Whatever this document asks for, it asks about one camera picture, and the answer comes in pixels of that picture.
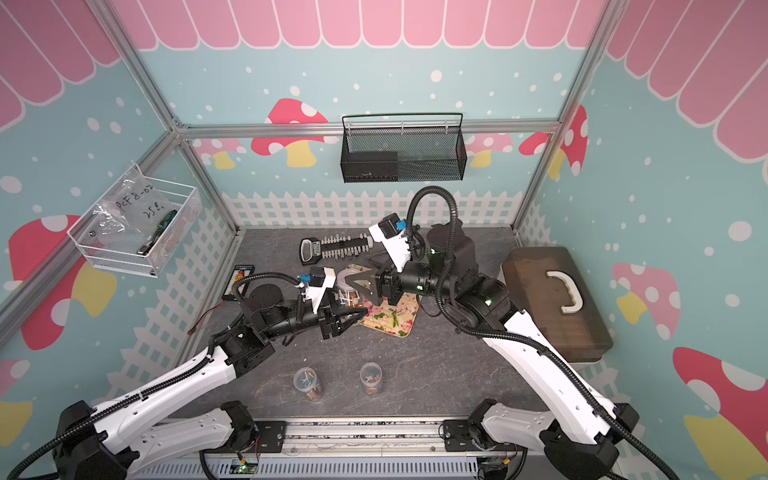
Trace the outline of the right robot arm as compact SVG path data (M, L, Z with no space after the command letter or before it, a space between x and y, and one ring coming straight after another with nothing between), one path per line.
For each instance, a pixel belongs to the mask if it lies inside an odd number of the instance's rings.
M468 419L478 448L514 444L542 452L568 479L614 479L617 445L625 441L667 478L676 478L633 435L635 409L595 391L541 333L531 314L515 306L506 286L480 272L474 243L463 233L457 202L446 189L422 188L404 218L392 213L368 231L390 261L348 277L349 284L368 285L363 294L376 305L394 305L406 293L433 298L458 332L483 340L544 401L543 412L482 402Z

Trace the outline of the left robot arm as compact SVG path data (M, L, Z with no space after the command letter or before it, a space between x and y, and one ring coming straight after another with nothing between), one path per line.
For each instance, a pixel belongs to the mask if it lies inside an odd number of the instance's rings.
M191 420L165 418L202 395L254 370L274 354L274 340L290 340L317 328L337 337L368 311L342 305L330 268L300 277L278 272L245 276L232 286L241 313L211 335L206 347L179 367L119 398L67 407L54 439L31 452L8 474L20 479L46 455L52 479L128 479L146 468L185 454L226 447L251 448L260 438L248 409L230 401Z

